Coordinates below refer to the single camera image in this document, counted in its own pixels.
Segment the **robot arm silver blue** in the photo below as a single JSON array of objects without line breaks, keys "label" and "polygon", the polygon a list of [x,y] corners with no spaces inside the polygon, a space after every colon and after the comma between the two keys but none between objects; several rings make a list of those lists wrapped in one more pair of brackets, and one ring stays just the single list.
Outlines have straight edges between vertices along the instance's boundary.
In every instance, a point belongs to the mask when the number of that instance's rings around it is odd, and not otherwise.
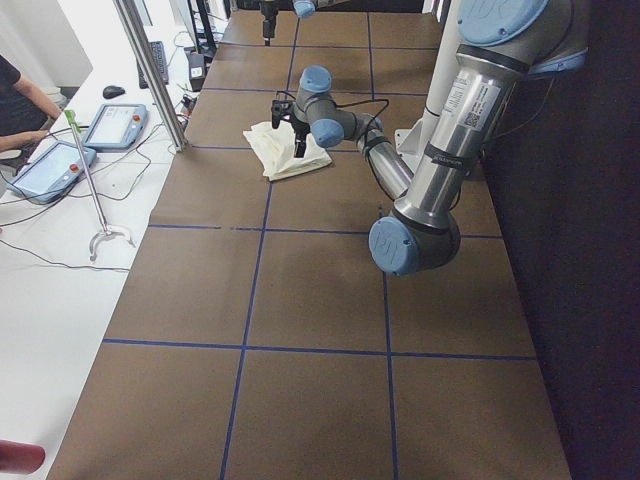
[{"label": "robot arm silver blue", "polygon": [[340,109],[330,72],[313,65],[288,112],[297,137],[329,148],[354,142],[392,199],[368,245],[384,272],[408,275],[450,262],[460,245],[451,206],[494,133],[514,86],[580,68],[587,1],[455,1],[450,5],[422,118],[399,153],[372,116]]},{"label": "robot arm silver blue", "polygon": [[[333,7],[344,3],[344,0],[295,0],[293,11],[299,19],[309,18],[319,9]],[[262,37],[265,46],[271,45],[271,40],[275,37],[277,16],[279,6],[277,1],[260,0],[258,2],[259,11],[263,15]]]}]

